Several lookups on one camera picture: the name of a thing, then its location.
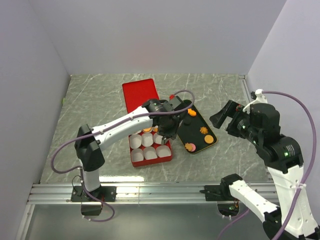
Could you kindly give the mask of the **black round cookie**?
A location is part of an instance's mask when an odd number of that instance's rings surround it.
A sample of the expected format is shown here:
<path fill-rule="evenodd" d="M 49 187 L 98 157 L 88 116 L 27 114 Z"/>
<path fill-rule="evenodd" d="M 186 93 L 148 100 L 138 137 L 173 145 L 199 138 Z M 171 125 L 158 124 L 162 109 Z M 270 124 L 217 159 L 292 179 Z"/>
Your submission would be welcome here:
<path fill-rule="evenodd" d="M 185 118 L 183 120 L 184 125 L 189 126 L 191 124 L 192 120 L 190 118 Z"/>

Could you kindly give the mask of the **round waffle cookie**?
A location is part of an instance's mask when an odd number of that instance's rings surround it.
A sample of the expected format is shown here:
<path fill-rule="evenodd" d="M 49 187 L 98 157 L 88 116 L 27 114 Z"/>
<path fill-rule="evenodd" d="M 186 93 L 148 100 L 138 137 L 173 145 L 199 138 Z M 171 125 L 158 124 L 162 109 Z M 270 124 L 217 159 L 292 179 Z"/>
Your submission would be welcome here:
<path fill-rule="evenodd" d="M 152 128 L 152 127 L 149 127 L 149 128 L 144 128 L 144 129 L 142 129 L 142 132 L 143 132 L 143 133 L 151 133 L 152 130 L 153 130 L 153 128 Z"/>

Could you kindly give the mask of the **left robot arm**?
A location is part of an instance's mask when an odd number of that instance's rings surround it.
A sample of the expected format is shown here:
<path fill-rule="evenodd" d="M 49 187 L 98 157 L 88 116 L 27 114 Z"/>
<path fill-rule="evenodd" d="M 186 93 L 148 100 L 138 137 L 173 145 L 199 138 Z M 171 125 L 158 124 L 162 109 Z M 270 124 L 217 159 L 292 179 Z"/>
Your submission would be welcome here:
<path fill-rule="evenodd" d="M 99 200 L 102 196 L 99 168 L 105 163 L 104 150 L 124 137 L 154 127 L 161 136 L 160 144 L 165 145 L 176 138 L 187 110 L 178 96 L 169 101 L 150 99 L 108 124 L 94 128 L 81 126 L 74 147 L 82 169 L 83 196 L 89 201 Z"/>

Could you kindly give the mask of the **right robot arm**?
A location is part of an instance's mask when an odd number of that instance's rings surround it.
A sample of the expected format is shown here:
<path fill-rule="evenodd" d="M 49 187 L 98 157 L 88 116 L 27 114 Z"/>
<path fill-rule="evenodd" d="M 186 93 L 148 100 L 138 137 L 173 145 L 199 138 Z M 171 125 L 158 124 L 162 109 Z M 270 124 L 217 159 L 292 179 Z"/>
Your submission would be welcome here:
<path fill-rule="evenodd" d="M 229 100 L 209 119 L 218 129 L 227 117 L 231 118 L 227 133 L 248 140 L 263 160 L 274 182 L 279 204 L 266 200 L 235 173 L 221 179 L 221 196 L 243 202 L 261 220 L 269 239 L 284 227 L 279 240 L 318 240 L 320 226 L 313 217 L 306 186 L 302 183 L 302 151 L 295 139 L 281 134 L 280 113 L 268 103 L 251 104 L 246 112 L 243 105 Z"/>

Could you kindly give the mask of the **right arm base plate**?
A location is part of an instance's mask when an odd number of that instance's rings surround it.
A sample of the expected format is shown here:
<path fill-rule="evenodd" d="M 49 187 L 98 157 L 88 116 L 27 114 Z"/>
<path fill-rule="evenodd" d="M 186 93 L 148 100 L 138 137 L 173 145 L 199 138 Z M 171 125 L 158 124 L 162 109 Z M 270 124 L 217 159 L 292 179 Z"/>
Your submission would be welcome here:
<path fill-rule="evenodd" d="M 204 194 L 207 202 L 232 201 L 234 199 L 227 188 L 222 185 L 205 185 L 204 189 L 199 192 Z"/>

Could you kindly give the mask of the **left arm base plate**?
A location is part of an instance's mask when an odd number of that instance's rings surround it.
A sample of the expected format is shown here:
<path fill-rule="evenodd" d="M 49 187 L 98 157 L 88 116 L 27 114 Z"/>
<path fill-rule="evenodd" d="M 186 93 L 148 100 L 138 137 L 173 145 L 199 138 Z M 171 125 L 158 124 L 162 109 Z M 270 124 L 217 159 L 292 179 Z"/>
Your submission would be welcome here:
<path fill-rule="evenodd" d="M 95 198 L 104 202 L 114 202 L 117 194 L 116 186 L 100 186 L 90 194 Z M 71 202 L 93 202 L 95 201 L 92 197 L 84 191 L 82 186 L 74 186 L 70 197 Z"/>

